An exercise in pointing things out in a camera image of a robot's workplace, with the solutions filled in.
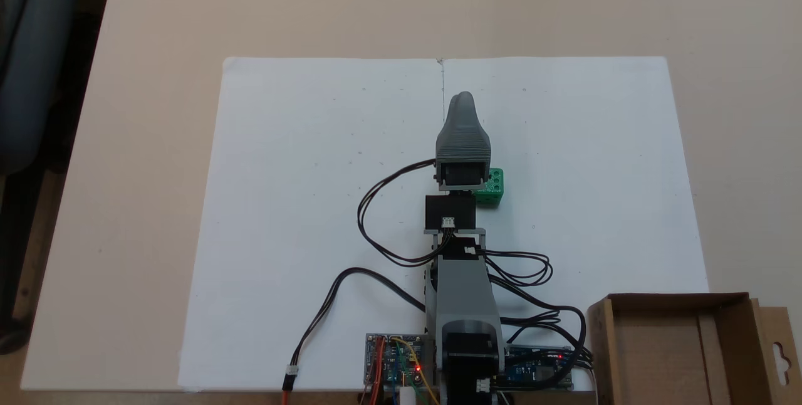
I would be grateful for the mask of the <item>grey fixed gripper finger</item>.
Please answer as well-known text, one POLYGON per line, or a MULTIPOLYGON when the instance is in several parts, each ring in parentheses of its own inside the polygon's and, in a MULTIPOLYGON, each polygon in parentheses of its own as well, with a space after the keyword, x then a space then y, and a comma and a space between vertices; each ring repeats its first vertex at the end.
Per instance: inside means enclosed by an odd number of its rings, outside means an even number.
POLYGON ((450 99, 444 126, 481 126, 473 94, 463 91, 450 99))

